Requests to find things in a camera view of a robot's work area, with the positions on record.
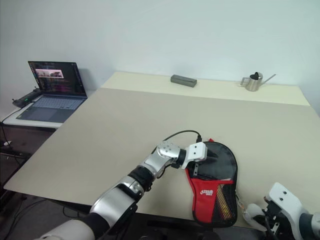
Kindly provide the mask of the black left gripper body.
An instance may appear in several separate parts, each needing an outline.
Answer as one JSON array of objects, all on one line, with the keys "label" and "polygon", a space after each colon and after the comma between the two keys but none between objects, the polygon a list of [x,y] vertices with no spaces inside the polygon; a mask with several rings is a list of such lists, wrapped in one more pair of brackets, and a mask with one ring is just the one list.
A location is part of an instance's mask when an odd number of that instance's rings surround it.
[{"label": "black left gripper body", "polygon": [[199,168],[201,166],[200,162],[191,161],[188,163],[186,170],[190,177],[199,177]]}]

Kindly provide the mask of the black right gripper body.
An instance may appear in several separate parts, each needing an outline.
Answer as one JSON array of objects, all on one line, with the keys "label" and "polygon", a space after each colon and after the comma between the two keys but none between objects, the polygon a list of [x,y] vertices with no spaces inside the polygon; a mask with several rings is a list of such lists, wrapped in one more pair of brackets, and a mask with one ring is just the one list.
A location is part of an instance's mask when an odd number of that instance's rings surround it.
[{"label": "black right gripper body", "polygon": [[281,209],[272,200],[264,199],[267,203],[264,213],[264,222],[266,227],[266,235],[268,237],[283,237],[284,218],[281,215]]}]

